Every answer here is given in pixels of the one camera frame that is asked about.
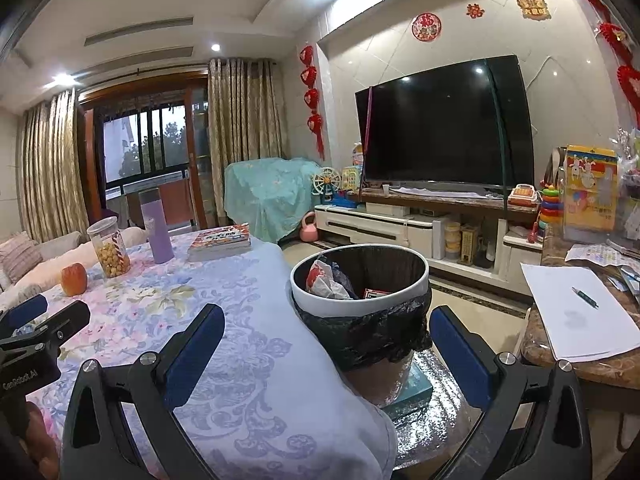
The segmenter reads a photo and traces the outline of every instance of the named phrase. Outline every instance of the blue gripper pad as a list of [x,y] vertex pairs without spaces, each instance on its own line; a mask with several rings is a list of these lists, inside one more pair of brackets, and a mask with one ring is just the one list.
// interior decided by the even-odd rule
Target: blue gripper pad
[[25,326],[28,322],[33,321],[46,311],[47,298],[38,294],[24,303],[14,306],[6,313],[2,320],[2,332],[13,333],[14,330]]
[[183,406],[189,400],[225,332],[225,314],[219,306],[205,306],[203,312],[191,322],[192,325],[198,321],[201,314],[205,317],[191,336],[189,335],[191,325],[180,334],[188,340],[182,342],[184,345],[182,350],[165,375],[162,400],[169,411]]
[[488,346],[480,336],[470,334],[466,329],[466,334],[463,335],[462,330],[459,330],[449,317],[453,316],[462,328],[464,326],[448,307],[446,309],[447,313],[439,306],[431,313],[431,339],[462,390],[466,402],[484,411],[491,404],[493,379],[465,335],[475,336],[484,346]]

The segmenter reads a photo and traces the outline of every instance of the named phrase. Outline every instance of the green pen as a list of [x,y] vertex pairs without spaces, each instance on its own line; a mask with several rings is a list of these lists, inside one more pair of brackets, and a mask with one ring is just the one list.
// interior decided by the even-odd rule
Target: green pen
[[580,296],[584,301],[589,303],[593,308],[598,308],[598,304],[594,300],[592,300],[589,296],[587,296],[583,291],[578,290],[574,286],[572,286],[571,290],[574,291],[578,296]]

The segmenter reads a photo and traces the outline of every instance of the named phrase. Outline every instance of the purple tumbler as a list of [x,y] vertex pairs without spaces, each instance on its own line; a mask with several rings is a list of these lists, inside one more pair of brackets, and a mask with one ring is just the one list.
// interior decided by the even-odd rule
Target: purple tumbler
[[141,191],[140,208],[145,219],[146,234],[149,237],[151,252],[154,254],[156,264],[164,264],[174,257],[174,248],[171,246],[169,229],[164,219],[164,209],[160,199],[160,190],[157,187]]

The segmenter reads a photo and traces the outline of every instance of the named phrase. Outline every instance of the tv screen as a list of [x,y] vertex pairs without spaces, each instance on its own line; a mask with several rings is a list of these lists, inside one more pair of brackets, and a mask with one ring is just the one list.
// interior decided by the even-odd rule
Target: tv screen
[[[506,183],[533,184],[527,95],[517,56],[488,58],[506,131]],[[369,89],[356,93],[363,146]],[[367,180],[501,186],[498,115],[484,60],[456,63],[372,88]]]

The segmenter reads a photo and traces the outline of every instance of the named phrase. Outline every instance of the floral tablecloth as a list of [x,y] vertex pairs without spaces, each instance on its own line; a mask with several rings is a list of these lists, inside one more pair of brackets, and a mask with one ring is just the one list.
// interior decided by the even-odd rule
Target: floral tablecloth
[[[397,450],[393,424],[344,385],[294,313],[280,248],[253,238],[248,253],[187,263],[194,237],[172,238],[176,257],[161,265],[148,244],[130,248],[132,268],[119,278],[106,279],[93,267],[82,296],[67,298],[60,286],[44,294],[45,316],[74,299],[91,310],[89,325],[62,349],[60,380],[30,396],[50,434],[62,437],[82,362],[129,364],[142,352],[159,351],[206,303],[215,303],[225,313],[225,335],[191,399],[174,413],[216,474],[223,480],[388,479]],[[125,408],[149,471],[162,476],[135,410]]]

